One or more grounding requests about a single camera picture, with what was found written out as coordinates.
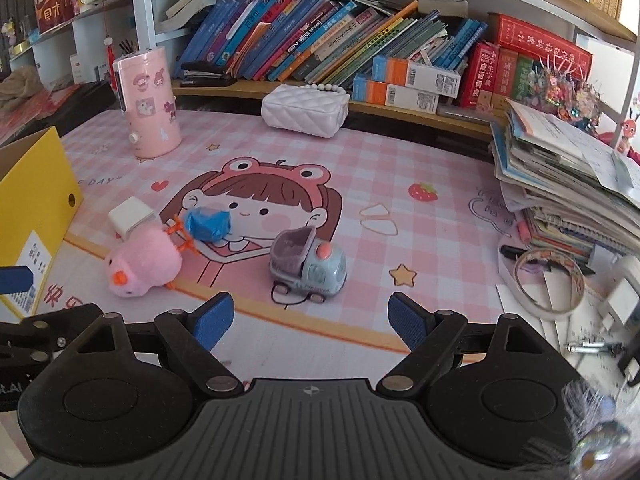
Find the black marker pen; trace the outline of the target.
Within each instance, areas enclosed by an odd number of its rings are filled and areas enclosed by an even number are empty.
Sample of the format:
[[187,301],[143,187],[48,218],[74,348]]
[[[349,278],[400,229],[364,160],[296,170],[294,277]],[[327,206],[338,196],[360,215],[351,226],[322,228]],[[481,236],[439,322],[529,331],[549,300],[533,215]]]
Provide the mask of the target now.
[[526,266],[542,266],[546,270],[558,269],[579,269],[585,276],[594,275],[596,272],[590,269],[585,263],[580,263],[570,258],[564,252],[550,252],[550,250],[525,250],[510,245],[499,247],[499,254],[508,260],[518,262],[521,260]]

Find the blue crumpled wrapper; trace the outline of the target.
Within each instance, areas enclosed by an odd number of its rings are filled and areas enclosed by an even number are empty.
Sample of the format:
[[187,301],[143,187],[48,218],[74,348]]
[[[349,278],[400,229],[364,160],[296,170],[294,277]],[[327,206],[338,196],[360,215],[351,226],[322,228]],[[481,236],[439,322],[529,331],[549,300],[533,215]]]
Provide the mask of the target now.
[[230,233],[231,216],[226,210],[196,207],[184,214],[183,224],[194,240],[215,243]]

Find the orange white box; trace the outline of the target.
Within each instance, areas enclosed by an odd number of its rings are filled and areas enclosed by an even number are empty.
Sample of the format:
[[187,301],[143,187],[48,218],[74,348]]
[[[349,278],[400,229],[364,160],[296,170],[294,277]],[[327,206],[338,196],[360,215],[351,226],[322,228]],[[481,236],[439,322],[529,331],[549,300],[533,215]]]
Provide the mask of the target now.
[[373,81],[357,75],[352,82],[352,99],[356,102],[392,106],[435,115],[439,96],[432,92]]
[[461,76],[454,70],[377,55],[372,63],[372,79],[457,99]]

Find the pink plush chick toy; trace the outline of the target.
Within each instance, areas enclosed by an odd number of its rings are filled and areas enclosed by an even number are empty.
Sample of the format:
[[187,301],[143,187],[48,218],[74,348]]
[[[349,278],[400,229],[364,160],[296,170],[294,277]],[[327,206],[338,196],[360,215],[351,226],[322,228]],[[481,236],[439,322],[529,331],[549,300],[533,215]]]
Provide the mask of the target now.
[[176,288],[183,252],[195,252],[194,239],[175,216],[171,226],[145,223],[134,228],[104,259],[108,289],[116,296],[144,296],[153,287]]

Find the white quilted handbag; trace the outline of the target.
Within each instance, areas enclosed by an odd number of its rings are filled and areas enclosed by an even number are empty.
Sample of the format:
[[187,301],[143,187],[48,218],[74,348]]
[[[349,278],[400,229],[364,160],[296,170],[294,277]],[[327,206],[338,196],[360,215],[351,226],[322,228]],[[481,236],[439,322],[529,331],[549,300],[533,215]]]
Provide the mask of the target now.
[[279,84],[262,99],[260,114],[269,127],[329,139],[342,128],[349,101],[341,87]]

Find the lower orange white box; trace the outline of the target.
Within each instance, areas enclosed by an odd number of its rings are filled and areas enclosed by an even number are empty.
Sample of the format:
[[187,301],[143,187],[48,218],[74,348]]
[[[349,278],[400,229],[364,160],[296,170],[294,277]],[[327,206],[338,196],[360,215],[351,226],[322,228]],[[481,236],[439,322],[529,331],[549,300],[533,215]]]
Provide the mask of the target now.
[[435,115],[439,96],[432,92],[373,81],[357,75],[352,82],[352,99],[356,102],[392,106]]

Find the row of leaning books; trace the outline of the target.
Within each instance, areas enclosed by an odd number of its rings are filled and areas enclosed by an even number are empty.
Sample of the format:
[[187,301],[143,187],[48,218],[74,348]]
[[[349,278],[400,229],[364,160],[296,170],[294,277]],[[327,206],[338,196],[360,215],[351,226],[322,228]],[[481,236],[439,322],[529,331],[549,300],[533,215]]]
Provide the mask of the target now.
[[239,79],[350,88],[393,60],[461,72],[488,29],[465,0],[179,0],[163,30],[196,27],[172,76],[205,86]]

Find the yellow cardboard box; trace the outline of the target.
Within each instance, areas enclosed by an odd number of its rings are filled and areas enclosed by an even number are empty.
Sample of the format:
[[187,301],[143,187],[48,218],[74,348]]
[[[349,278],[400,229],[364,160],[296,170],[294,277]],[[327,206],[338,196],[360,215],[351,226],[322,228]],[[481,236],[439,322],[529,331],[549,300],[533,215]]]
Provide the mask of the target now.
[[27,266],[34,276],[26,292],[1,297],[3,316],[36,313],[53,258],[81,202],[55,128],[1,149],[1,264]]

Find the stack of papers and notebooks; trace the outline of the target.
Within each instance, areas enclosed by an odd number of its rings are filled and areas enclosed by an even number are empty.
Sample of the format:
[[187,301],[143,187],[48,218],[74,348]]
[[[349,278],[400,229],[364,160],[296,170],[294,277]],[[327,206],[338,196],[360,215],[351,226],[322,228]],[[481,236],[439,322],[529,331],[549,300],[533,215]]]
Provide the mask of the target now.
[[553,115],[506,106],[508,125],[491,126],[495,175],[514,187],[506,203],[533,222],[536,244],[578,258],[596,245],[638,255],[638,162]]

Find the grey blue toy truck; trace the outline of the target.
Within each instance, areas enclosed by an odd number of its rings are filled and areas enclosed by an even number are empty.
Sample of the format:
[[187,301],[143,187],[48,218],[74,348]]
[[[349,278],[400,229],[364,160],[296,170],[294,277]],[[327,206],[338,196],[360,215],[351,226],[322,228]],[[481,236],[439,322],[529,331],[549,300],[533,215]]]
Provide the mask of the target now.
[[298,297],[322,304],[336,296],[347,278],[341,247],[322,240],[314,226],[281,232],[269,252],[272,299],[289,302]]

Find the pink cartoon desk mat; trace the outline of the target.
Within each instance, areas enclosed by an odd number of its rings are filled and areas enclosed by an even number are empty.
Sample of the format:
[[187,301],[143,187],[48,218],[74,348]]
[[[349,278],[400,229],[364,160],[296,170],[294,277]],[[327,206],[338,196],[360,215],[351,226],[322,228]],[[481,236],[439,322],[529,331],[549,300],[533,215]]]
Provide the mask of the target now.
[[114,110],[20,141],[2,327],[27,479],[524,479],[570,448],[576,372],[500,314],[488,166],[180,112],[138,162]]

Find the red dictionary on top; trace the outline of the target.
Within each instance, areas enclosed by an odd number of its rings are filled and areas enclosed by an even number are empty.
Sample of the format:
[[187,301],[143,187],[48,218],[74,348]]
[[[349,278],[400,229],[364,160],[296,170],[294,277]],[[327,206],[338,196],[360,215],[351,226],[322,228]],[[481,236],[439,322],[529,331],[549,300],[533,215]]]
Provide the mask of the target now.
[[568,70],[575,78],[586,80],[591,72],[592,54],[574,42],[529,22],[506,14],[488,15],[489,35],[500,47],[549,62]]

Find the brown folded cloth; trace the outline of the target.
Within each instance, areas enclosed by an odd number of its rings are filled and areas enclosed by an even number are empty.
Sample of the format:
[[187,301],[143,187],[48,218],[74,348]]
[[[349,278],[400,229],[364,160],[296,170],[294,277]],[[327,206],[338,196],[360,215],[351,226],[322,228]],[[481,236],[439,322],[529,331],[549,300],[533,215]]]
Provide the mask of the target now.
[[35,66],[17,68],[0,84],[1,115],[10,114],[43,89]]

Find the white square charger block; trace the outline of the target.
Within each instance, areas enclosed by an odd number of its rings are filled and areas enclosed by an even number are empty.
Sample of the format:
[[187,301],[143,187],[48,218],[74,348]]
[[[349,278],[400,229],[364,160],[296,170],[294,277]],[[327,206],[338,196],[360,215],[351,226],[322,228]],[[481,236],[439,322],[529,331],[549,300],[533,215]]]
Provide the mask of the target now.
[[114,207],[107,217],[115,232],[123,240],[130,237],[132,231],[142,224],[160,224],[158,213],[136,196],[131,196]]

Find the upper orange white box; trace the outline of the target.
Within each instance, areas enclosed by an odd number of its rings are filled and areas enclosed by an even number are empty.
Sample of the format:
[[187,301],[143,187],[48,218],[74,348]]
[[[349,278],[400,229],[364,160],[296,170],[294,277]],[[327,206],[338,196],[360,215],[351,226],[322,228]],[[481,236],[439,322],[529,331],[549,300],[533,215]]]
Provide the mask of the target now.
[[377,55],[372,63],[372,79],[457,99],[461,76],[454,70]]

